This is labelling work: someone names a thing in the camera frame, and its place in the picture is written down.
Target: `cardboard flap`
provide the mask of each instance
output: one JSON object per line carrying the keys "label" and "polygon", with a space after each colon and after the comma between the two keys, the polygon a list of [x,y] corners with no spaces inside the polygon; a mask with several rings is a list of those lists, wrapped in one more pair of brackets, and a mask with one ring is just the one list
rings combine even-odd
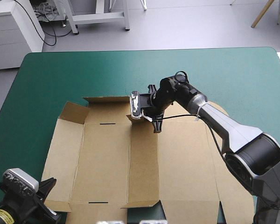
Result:
{"label": "cardboard flap", "polygon": [[45,163],[42,180],[54,177],[55,187],[47,200],[69,203],[76,174],[79,151],[83,136],[83,125],[58,119]]}
{"label": "cardboard flap", "polygon": [[123,221],[126,223],[127,210],[123,204],[71,204],[72,212],[67,215],[66,224],[96,224],[98,221]]}
{"label": "cardboard flap", "polygon": [[194,120],[163,121],[158,134],[161,200],[219,201],[205,124]]}
{"label": "cardboard flap", "polygon": [[53,211],[71,212],[70,204],[68,202],[54,202],[46,200],[44,204]]}
{"label": "cardboard flap", "polygon": [[217,224],[219,201],[161,200],[168,223]]}
{"label": "cardboard flap", "polygon": [[125,206],[121,207],[123,209],[130,209],[130,208],[148,208],[153,207],[156,205],[159,201],[150,201],[150,202],[130,202],[126,204]]}
{"label": "cardboard flap", "polygon": [[85,124],[128,124],[126,114],[131,113],[129,102],[108,102],[91,104]]}
{"label": "cardboard flap", "polygon": [[150,122],[132,125],[128,202],[159,200],[157,134]]}
{"label": "cardboard flap", "polygon": [[78,124],[84,124],[84,121],[88,115],[89,108],[67,102],[59,116],[59,119],[71,121]]}
{"label": "cardboard flap", "polygon": [[127,202],[131,125],[85,125],[70,202]]}
{"label": "cardboard flap", "polygon": [[122,97],[83,97],[88,103],[130,102],[128,96]]}

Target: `robotic arm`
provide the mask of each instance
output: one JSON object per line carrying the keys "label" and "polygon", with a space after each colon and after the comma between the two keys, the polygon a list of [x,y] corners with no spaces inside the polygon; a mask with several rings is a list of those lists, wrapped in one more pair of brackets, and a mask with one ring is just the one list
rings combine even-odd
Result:
{"label": "robotic arm", "polygon": [[199,116],[223,140],[220,154],[232,175],[257,196],[254,224],[280,224],[280,145],[259,128],[244,126],[220,112],[207,97],[189,84],[183,71],[161,80],[160,88],[133,91],[130,96],[133,119],[144,117],[161,132],[164,111],[174,101],[190,114]]}

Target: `black cable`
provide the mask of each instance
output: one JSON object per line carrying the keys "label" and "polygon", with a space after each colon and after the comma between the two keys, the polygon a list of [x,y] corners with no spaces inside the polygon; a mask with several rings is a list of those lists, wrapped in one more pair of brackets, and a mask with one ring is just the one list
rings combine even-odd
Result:
{"label": "black cable", "polygon": [[[49,35],[49,36],[55,36],[55,35],[52,35],[52,34],[47,33],[47,32],[46,32],[46,31],[44,31],[44,30],[43,30],[43,32],[44,32],[45,34]],[[68,33],[64,34],[64,35],[56,35],[56,37],[63,37],[63,36],[67,36],[67,35],[68,35],[68,34],[70,34],[70,33],[71,33],[71,30],[70,30]]]}
{"label": "black cable", "polygon": [[170,118],[179,118],[179,117],[186,117],[186,116],[191,116],[191,117],[197,117],[194,114],[181,114],[181,115],[175,115],[175,116],[171,116],[171,117],[165,117],[162,119],[157,119],[157,120],[153,120],[153,121],[161,121],[161,120],[166,120],[166,119],[170,119]]}
{"label": "black cable", "polygon": [[34,29],[36,30],[36,32],[37,32],[38,36],[40,37],[40,39],[41,39],[45,44],[47,44],[47,45],[49,45],[49,46],[54,46],[54,45],[56,45],[56,43],[57,43],[57,37],[56,37],[56,33],[55,33],[55,30],[54,30],[54,27],[52,26],[52,24],[49,22],[50,26],[51,26],[52,29],[53,29],[54,35],[55,35],[55,42],[54,42],[54,44],[49,44],[49,43],[45,42],[45,40],[44,40],[44,39],[41,37],[41,35],[39,34],[39,32],[38,32],[38,30],[37,30],[35,24],[34,24],[33,21],[32,21],[32,18],[30,17],[29,13],[28,13],[27,10],[24,8],[24,6],[23,6],[21,3],[19,3],[17,0],[14,0],[14,1],[15,1],[16,3],[18,3],[18,4],[24,9],[24,11],[25,11],[26,14],[28,15],[29,19],[31,20],[32,25],[34,26]]}
{"label": "black cable", "polygon": [[[34,10],[34,12],[35,12],[35,13],[39,13],[39,16],[45,16],[45,14],[43,14],[43,13],[37,11],[37,10]],[[70,30],[68,33],[64,34],[64,35],[52,35],[52,34],[47,33],[47,32],[44,31],[44,30],[43,30],[43,32],[44,32],[45,34],[49,35],[49,36],[53,36],[53,37],[55,37],[55,36],[56,36],[56,37],[63,37],[63,36],[67,36],[68,34],[70,34],[70,33],[71,33],[71,30]]]}

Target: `flattened cardboard box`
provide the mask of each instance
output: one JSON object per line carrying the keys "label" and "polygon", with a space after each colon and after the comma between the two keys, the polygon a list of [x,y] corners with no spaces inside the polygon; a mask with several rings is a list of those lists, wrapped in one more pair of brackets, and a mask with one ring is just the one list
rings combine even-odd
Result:
{"label": "flattened cardboard box", "polygon": [[[42,176],[57,179],[46,204],[69,212],[66,224],[126,222],[124,208],[158,201],[170,224],[215,224],[220,201],[228,224],[251,223],[252,196],[229,173],[202,121],[164,120],[154,134],[150,122],[127,118],[128,97],[86,100],[88,107],[64,106]],[[183,113],[174,104],[165,115]]]}

